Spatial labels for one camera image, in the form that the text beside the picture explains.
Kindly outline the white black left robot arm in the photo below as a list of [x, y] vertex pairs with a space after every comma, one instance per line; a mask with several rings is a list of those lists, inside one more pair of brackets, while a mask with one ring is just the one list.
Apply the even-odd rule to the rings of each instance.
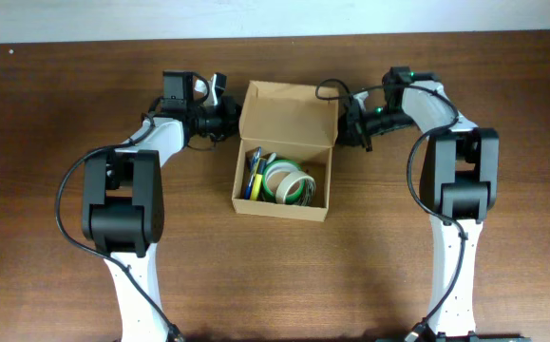
[[111, 273], [124, 341], [181, 341], [164, 314], [156, 253], [164, 229], [161, 168], [192, 137], [218, 143], [237, 132], [240, 107], [227, 78], [165, 70], [163, 93], [127, 140], [84, 160], [82, 230]]

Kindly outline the beige masking tape roll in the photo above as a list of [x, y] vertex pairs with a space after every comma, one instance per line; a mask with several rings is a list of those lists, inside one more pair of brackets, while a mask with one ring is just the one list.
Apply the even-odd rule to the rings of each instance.
[[286, 204], [288, 197], [297, 193], [294, 205], [310, 206], [315, 190], [316, 182], [312, 176], [303, 171], [294, 171], [278, 185], [275, 192], [275, 201], [278, 204]]

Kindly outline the blue ballpoint pen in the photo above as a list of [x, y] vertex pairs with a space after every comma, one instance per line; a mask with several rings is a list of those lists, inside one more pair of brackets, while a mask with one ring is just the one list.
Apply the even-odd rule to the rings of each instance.
[[256, 151], [253, 153], [251, 159], [249, 159], [248, 182], [243, 193], [243, 198], [245, 200], [248, 200], [251, 197], [254, 178], [255, 178], [255, 172], [256, 172], [257, 165], [259, 164], [260, 157], [261, 157], [261, 147], [259, 146], [256, 149]]

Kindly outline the brown cardboard box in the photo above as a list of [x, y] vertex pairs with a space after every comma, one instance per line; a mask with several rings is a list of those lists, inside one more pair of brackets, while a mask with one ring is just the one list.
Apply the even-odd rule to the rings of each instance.
[[[238, 214], [323, 221], [329, 210], [338, 90], [264, 81], [249, 83], [238, 123], [240, 146], [232, 203]], [[247, 162], [255, 151], [291, 160], [315, 180], [308, 206], [244, 198]]]

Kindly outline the yellow highlighter marker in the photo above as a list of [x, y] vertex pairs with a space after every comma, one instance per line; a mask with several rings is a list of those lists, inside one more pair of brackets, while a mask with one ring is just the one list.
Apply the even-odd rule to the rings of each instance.
[[266, 167], [266, 160], [263, 158], [260, 158], [256, 165], [256, 172], [255, 172], [254, 181], [252, 184], [252, 190], [250, 193], [250, 200], [257, 200], [259, 196], [265, 167]]

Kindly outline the green tape roll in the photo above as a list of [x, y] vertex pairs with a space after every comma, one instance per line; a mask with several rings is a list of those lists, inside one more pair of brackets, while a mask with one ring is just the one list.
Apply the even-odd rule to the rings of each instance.
[[[290, 160], [277, 160], [269, 163], [263, 174], [261, 183], [261, 199], [267, 202], [276, 203], [275, 192], [281, 181], [290, 173], [299, 171], [300, 165]], [[287, 204], [294, 204], [297, 193], [288, 197]]]

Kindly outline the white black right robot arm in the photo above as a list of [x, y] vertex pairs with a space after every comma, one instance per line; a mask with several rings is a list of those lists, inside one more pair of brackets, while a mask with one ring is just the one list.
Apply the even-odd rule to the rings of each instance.
[[371, 139], [417, 126], [427, 147], [420, 181], [408, 190], [429, 216], [433, 276], [428, 311], [407, 341], [475, 341], [473, 290], [477, 244], [497, 197], [499, 135], [468, 120], [432, 72], [393, 67], [379, 89], [384, 105], [367, 111], [369, 91], [345, 87], [338, 142], [372, 149]]

